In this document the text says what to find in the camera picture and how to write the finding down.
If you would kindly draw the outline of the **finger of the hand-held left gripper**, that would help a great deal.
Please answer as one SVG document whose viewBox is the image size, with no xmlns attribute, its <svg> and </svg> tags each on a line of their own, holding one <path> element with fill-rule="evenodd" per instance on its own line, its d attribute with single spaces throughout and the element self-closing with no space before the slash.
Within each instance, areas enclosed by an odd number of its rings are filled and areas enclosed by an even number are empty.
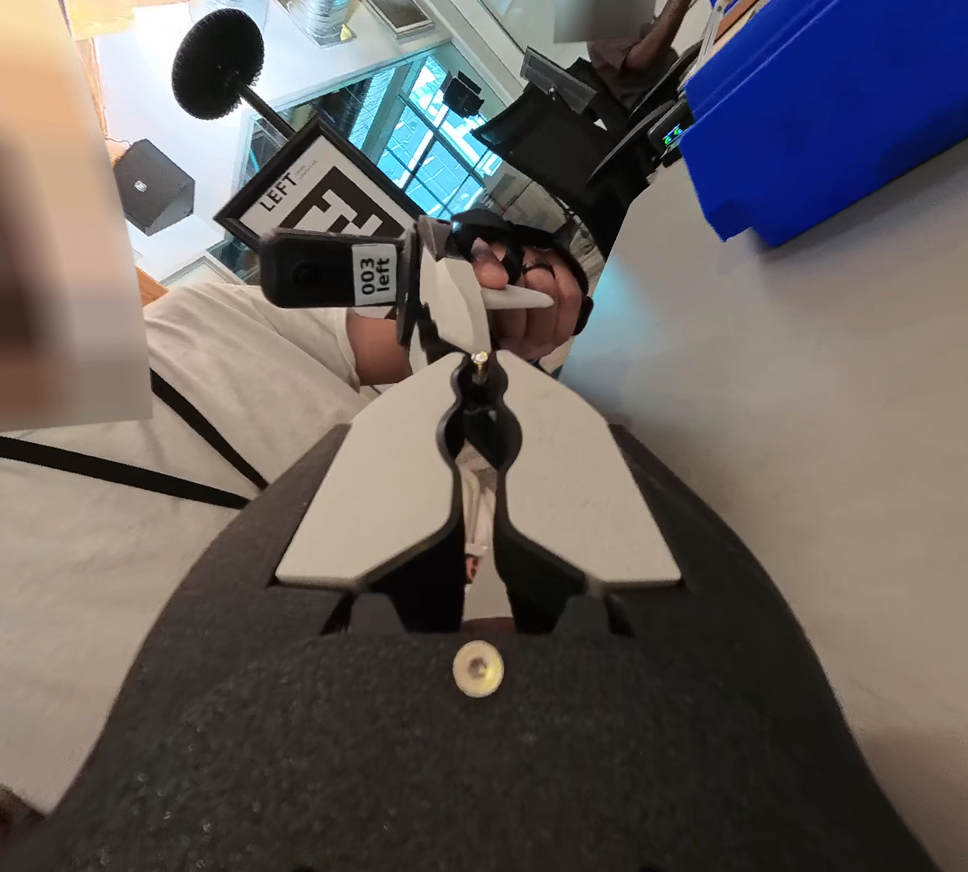
<svg viewBox="0 0 968 872">
<path fill-rule="evenodd" d="M 549 309 L 555 305 L 548 294 L 527 287 L 509 285 L 502 289 L 483 288 L 482 303 L 488 312 Z"/>
<path fill-rule="evenodd" d="M 420 303 L 438 338 L 469 356 L 493 351 L 487 311 L 472 264 L 462 257 L 422 255 Z"/>
</svg>

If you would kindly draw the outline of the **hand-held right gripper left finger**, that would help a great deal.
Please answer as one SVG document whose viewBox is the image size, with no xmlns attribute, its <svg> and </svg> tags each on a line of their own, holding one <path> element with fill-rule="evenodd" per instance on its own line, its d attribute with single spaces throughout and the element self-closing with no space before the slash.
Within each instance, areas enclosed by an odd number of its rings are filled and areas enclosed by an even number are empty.
<svg viewBox="0 0 968 872">
<path fill-rule="evenodd" d="M 463 354 L 448 354 L 353 419 L 276 569 L 279 584 L 382 593 L 408 630 L 459 630 L 463 495 L 446 426 L 463 365 Z"/>
</svg>

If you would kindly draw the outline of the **black framed marker sign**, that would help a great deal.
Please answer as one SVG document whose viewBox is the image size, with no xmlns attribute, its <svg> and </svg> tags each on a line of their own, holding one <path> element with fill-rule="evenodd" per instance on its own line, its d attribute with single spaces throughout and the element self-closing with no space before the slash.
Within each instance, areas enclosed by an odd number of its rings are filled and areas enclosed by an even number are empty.
<svg viewBox="0 0 968 872">
<path fill-rule="evenodd" d="M 324 120 L 316 118 L 214 215 L 250 249 L 277 231 L 395 240 L 422 210 Z"/>
</svg>

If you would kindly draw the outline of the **black speaker box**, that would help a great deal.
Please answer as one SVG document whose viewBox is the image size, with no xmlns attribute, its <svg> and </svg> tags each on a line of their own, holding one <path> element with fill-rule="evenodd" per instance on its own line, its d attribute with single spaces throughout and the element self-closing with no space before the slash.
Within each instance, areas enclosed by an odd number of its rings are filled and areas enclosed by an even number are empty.
<svg viewBox="0 0 968 872">
<path fill-rule="evenodd" d="M 193 215 L 195 180 L 150 140 L 133 142 L 112 169 L 125 217 L 145 236 Z"/>
</svg>

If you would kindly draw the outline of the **black fuzzy pole stand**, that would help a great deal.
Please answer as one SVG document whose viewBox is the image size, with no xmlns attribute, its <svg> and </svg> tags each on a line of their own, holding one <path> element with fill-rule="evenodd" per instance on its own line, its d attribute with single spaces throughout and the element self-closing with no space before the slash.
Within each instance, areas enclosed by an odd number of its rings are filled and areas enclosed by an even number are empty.
<svg viewBox="0 0 968 872">
<path fill-rule="evenodd" d="M 257 23 L 236 8 L 216 9 L 196 21 L 172 63 L 175 101 L 191 117 L 214 121 L 247 103 L 284 140 L 295 129 L 255 92 L 264 64 L 264 43 Z"/>
</svg>

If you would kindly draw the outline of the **black box fixture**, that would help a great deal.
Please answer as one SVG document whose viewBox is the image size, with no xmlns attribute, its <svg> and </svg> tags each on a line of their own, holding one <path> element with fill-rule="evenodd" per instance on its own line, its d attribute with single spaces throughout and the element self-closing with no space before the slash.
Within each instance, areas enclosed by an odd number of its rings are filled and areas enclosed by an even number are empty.
<svg viewBox="0 0 968 872">
<path fill-rule="evenodd" d="M 441 91 L 443 105 L 458 117 L 470 119 L 480 114 L 484 103 L 481 86 L 463 71 L 447 72 Z"/>
</svg>

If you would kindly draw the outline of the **person's left forearm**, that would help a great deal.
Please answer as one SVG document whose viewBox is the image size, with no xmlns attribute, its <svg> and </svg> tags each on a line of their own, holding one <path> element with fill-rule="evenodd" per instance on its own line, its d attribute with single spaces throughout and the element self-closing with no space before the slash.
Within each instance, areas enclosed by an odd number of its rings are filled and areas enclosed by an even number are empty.
<svg viewBox="0 0 968 872">
<path fill-rule="evenodd" d="M 398 341 L 395 318 L 370 317 L 348 310 L 346 334 L 360 386 L 380 388 L 411 377 L 408 349 Z"/>
</svg>

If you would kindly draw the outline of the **black gold-tipped plug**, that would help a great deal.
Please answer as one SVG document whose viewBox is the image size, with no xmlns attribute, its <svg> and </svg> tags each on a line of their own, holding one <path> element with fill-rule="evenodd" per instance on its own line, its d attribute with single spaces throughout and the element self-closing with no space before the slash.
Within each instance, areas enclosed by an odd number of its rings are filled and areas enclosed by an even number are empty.
<svg viewBox="0 0 968 872">
<path fill-rule="evenodd" d="M 492 377 L 488 351 L 469 355 L 462 367 L 460 389 L 465 440 L 491 467 L 501 468 L 506 451 L 497 414 L 498 383 Z"/>
</svg>

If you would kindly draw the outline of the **black mesh office chair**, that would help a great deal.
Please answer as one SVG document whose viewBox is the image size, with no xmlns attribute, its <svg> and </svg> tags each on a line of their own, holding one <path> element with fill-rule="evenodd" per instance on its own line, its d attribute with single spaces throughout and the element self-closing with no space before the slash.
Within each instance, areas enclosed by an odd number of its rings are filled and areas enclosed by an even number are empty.
<svg viewBox="0 0 968 872">
<path fill-rule="evenodd" d="M 589 212 L 605 201 L 629 204 L 660 165 L 646 119 L 655 124 L 677 105 L 699 47 L 695 43 L 674 55 L 632 110 L 618 102 L 590 62 L 580 57 L 565 73 L 593 91 L 583 110 L 572 108 L 558 90 L 547 92 L 529 83 L 475 137 L 574 212 Z"/>
</svg>

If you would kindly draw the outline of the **person's left hand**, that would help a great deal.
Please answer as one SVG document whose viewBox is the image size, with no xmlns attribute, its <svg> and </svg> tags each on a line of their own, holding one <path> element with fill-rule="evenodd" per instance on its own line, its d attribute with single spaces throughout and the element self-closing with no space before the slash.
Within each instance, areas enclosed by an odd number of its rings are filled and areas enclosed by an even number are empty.
<svg viewBox="0 0 968 872">
<path fill-rule="evenodd" d="M 525 247 L 513 286 L 548 296 L 544 308 L 489 311 L 492 342 L 525 361 L 538 361 L 566 344 L 582 316 L 587 293 L 561 249 Z"/>
</svg>

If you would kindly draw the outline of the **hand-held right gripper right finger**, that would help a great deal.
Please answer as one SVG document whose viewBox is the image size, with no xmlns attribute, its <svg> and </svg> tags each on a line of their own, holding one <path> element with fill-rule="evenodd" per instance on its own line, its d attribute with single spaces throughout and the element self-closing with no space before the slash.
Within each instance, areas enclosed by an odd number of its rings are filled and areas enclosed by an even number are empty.
<svg viewBox="0 0 968 872">
<path fill-rule="evenodd" d="M 502 439 L 495 564 L 518 629 L 548 633 L 568 603 L 682 581 L 607 421 L 546 373 L 500 351 Z"/>
</svg>

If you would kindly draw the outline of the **black device with lit display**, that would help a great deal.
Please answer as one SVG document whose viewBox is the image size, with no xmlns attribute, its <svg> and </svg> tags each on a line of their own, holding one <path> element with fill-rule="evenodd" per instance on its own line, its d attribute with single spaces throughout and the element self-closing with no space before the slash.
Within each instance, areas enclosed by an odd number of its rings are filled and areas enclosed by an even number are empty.
<svg viewBox="0 0 968 872">
<path fill-rule="evenodd" d="M 694 125 L 695 116 L 682 97 L 650 128 L 648 139 L 663 167 L 668 168 L 682 158 L 681 140 Z"/>
</svg>

